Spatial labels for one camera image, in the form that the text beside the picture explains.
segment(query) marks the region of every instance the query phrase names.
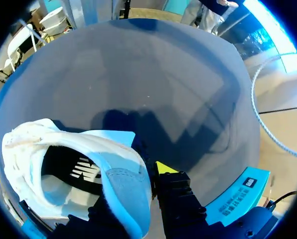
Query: sneaker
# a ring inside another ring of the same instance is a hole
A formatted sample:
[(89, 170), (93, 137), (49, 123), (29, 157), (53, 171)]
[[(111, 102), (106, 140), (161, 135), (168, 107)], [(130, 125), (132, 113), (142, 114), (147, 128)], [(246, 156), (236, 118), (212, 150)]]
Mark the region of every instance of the sneaker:
[[(125, 131), (61, 131), (50, 119), (26, 122), (3, 137), (4, 172), (20, 201), (25, 200), (41, 218), (65, 218), (72, 214), (88, 220), (87, 209), (95, 204), (98, 195), (73, 187), (55, 175), (41, 174), (46, 153), (52, 147), (84, 155), (79, 161), (83, 170), (73, 170), (70, 175), (80, 172), (83, 179), (83, 173), (92, 170), (95, 176), (87, 178), (93, 181), (101, 174), (104, 196), (112, 213), (131, 238), (142, 238), (149, 231), (152, 195), (144, 161), (130, 148), (134, 137), (133, 132)], [(63, 158), (52, 160), (66, 164)], [(88, 164), (88, 160), (92, 162), (87, 167), (83, 163)]]

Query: blue device panel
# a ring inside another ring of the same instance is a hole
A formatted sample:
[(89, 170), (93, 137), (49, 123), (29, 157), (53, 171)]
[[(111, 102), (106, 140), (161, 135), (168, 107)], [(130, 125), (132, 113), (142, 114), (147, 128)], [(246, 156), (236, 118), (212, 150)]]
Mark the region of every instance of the blue device panel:
[(247, 167), (225, 192), (206, 206), (207, 223), (211, 225), (222, 222), (227, 226), (255, 207), (269, 174), (266, 170)]

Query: floor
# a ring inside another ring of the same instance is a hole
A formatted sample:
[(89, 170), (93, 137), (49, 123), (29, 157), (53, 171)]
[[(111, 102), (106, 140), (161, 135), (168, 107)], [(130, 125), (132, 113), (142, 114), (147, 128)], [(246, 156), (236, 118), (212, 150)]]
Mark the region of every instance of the floor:
[[(180, 15), (169, 12), (154, 9), (132, 8), (130, 11), (130, 18), (137, 17), (170, 20), (174, 22), (180, 22), (181, 19)], [(26, 53), (24, 60), (31, 54), (33, 54), (33, 49)], [(262, 118), (267, 123), (268, 127), (272, 127), (273, 133), (275, 133), (278, 138), (284, 140), (285, 143), (289, 143), (289, 145), (294, 146), (295, 148), (297, 147), (297, 110), (265, 114), (262, 115)], [(279, 196), (297, 189), (297, 158), (280, 151), (274, 146), (274, 143), (270, 141), (263, 130), (261, 130), (260, 150), (259, 168), (271, 171), (271, 177), (267, 184), (267, 188), (258, 203), (259, 206), (262, 206), (267, 198), (275, 200)], [(280, 202), (277, 205), (276, 212), (283, 214), (289, 207), (293, 198), (294, 197), (289, 197), (283, 202)]]

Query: blue wall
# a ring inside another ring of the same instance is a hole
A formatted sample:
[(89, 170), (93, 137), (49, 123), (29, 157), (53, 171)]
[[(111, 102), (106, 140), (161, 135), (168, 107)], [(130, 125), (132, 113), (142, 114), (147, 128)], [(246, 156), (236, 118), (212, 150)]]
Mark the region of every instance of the blue wall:
[(51, 12), (59, 7), (61, 7), (61, 1), (60, 0), (44, 0), (45, 7), (47, 8), (48, 12)]

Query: white hose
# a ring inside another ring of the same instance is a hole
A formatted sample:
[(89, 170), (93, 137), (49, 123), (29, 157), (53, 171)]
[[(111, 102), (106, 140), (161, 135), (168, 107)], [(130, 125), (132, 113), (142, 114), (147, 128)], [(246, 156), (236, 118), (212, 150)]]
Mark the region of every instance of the white hose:
[(251, 99), (252, 99), (252, 107), (253, 110), (255, 112), (255, 115), (259, 121), (259, 123), (261, 124), (261, 126), (263, 127), (263, 129), (266, 131), (266, 133), (269, 135), (269, 137), (280, 147), (282, 148), (284, 151), (292, 154), (293, 156), (297, 157), (297, 152), (291, 150), (290, 148), (286, 147), (283, 143), (281, 143), (278, 139), (276, 139), (276, 137), (269, 131), (269, 129), (267, 128), (267, 126), (264, 124), (264, 122), (262, 121), (262, 119), (259, 116), (259, 113), (256, 109), (255, 106), (255, 100), (254, 100), (254, 91), (255, 91), (255, 83), (256, 80), (258, 78), (259, 73), (261, 72), (261, 70), (269, 63), (280, 59), (281, 56), (286, 56), (286, 55), (293, 55), (293, 54), (297, 54), (295, 52), (291, 52), (291, 53), (284, 53), (284, 54), (279, 54), (273, 57), (270, 57), (268, 60), (266, 60), (263, 64), (260, 65), (260, 67), (258, 68), (258, 70), (255, 72), (255, 75), (253, 77), (253, 82), (252, 82), (252, 88), (251, 88)]

